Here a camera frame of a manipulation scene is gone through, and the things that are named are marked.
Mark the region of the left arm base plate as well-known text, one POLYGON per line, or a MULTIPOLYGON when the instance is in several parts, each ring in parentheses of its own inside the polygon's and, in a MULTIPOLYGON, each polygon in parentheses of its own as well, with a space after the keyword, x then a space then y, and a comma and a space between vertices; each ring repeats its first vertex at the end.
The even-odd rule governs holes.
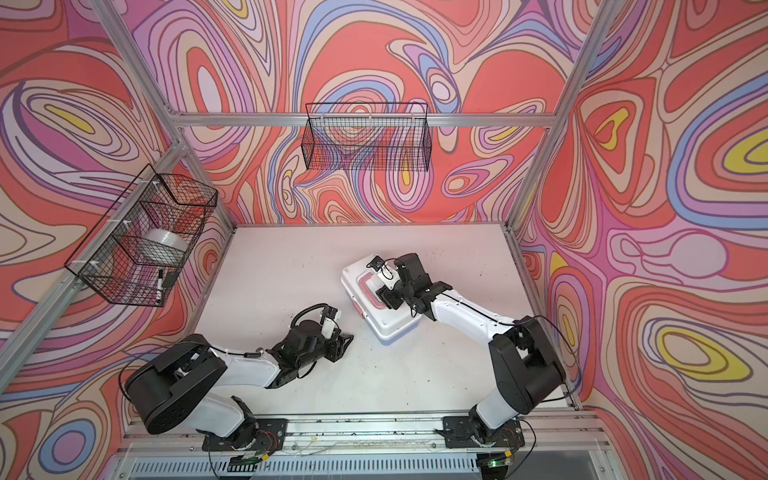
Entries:
POLYGON ((288 427, 286 418, 257 418, 246 420, 226 438, 206 434, 202 450, 205 452, 270 453, 283 448, 288 427))

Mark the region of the aluminium front rail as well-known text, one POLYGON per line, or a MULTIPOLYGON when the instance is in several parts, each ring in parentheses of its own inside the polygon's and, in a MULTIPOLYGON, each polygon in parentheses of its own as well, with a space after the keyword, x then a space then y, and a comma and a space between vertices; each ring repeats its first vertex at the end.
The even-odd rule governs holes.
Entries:
MULTIPOLYGON (((318 454, 411 454, 443 453, 449 449, 438 433, 443 419, 453 411, 398 412, 364 414, 284 414, 287 425, 268 429, 271 418, 258 420, 262 431, 256 440, 267 447, 282 445, 277 451, 287 457, 318 454)), ((607 430, 594 413, 564 408, 544 408, 519 419, 516 431, 524 436, 525 449, 541 451, 612 452, 607 430)), ((121 441, 121 454, 199 456, 205 437, 193 429, 180 427, 170 433, 152 436, 138 423, 129 425, 121 441)))

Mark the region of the aluminium corner frame post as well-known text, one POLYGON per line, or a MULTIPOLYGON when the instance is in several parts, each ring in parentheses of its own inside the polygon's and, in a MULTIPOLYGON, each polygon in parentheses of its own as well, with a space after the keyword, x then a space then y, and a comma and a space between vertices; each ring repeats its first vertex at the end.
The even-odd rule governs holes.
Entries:
POLYGON ((564 133, 569 112, 575 105, 577 96, 587 80, 591 67, 609 35, 617 15, 623 8, 624 1, 601 1, 586 38, 574 62, 571 74, 567 78, 563 92, 554 110, 554 121, 542 136, 535 156, 522 177, 510 214, 505 222, 508 232, 524 216, 531 202, 535 189, 541 180, 547 162, 554 153, 560 135, 564 133))

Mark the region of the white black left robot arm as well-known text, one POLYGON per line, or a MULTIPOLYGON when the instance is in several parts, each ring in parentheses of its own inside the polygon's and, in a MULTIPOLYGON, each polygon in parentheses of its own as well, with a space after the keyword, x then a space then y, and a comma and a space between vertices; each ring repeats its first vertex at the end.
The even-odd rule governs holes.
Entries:
POLYGON ((122 389, 150 434, 184 425, 221 439, 250 438, 257 429, 253 412, 219 388, 281 388, 321 359, 340 360, 353 340, 328 318, 294 323, 273 348, 253 352, 229 352, 192 334, 133 372, 122 389))

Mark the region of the black marker pen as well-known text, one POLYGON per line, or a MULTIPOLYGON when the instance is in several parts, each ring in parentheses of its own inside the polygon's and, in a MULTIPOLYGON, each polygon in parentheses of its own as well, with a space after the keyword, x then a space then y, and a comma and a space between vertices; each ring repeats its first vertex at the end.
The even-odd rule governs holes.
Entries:
POLYGON ((156 279, 156 286, 155 286, 155 303, 157 305, 163 304, 163 280, 164 280, 164 270, 159 269, 157 272, 157 279, 156 279))

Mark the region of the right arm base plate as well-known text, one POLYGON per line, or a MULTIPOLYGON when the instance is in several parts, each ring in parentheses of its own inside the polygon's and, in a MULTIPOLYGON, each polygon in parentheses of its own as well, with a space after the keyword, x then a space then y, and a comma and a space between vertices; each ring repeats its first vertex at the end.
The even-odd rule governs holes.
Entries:
POLYGON ((504 448, 515 452, 526 444, 522 427, 516 419, 491 429, 469 415, 444 416, 442 426, 435 433, 443 438, 449 449, 504 448))

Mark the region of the silver tape roll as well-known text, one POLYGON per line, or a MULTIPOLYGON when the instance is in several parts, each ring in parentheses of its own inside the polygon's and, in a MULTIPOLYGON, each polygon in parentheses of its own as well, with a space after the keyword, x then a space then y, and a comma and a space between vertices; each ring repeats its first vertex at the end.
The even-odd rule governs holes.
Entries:
POLYGON ((160 228, 152 228, 142 235, 144 244, 152 249, 171 249, 186 251, 188 242, 178 234, 160 228))

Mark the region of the white and blue tool box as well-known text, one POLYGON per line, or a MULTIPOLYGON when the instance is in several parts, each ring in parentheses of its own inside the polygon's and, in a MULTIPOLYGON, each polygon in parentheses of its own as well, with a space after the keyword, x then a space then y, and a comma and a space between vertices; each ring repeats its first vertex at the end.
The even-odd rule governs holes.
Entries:
POLYGON ((363 258, 345 267, 341 284, 379 342, 389 345, 413 330, 423 316, 412 311, 406 303, 393 309, 381 299, 379 291, 394 287, 399 275, 392 261, 376 269, 369 266, 372 260, 375 257, 363 258))

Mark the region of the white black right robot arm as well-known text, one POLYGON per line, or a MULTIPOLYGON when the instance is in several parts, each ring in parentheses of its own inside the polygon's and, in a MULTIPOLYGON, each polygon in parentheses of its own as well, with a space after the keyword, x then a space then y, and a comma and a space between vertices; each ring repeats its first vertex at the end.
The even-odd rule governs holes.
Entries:
POLYGON ((495 387, 469 413, 478 431, 494 432, 529 414, 566 381, 555 346, 532 316, 514 319, 434 281, 419 256, 373 257, 366 265, 383 280, 376 296, 390 310, 405 306, 414 316, 448 325, 488 349, 495 387))

